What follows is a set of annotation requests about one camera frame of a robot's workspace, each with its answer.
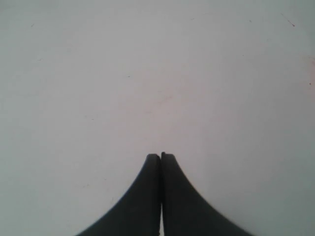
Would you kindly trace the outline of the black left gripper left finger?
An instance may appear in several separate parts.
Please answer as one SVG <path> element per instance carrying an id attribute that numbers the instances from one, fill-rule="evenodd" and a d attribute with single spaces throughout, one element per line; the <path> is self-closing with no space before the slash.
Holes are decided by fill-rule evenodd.
<path id="1" fill-rule="evenodd" d="M 160 157 L 147 155 L 130 188 L 80 236 L 158 236 L 161 215 Z"/>

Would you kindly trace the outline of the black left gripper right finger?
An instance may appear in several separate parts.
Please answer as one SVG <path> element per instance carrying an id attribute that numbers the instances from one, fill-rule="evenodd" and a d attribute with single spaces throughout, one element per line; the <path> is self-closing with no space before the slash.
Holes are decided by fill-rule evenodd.
<path id="1" fill-rule="evenodd" d="M 161 154 L 162 216 L 166 236 L 247 236 L 189 182 L 174 155 Z"/>

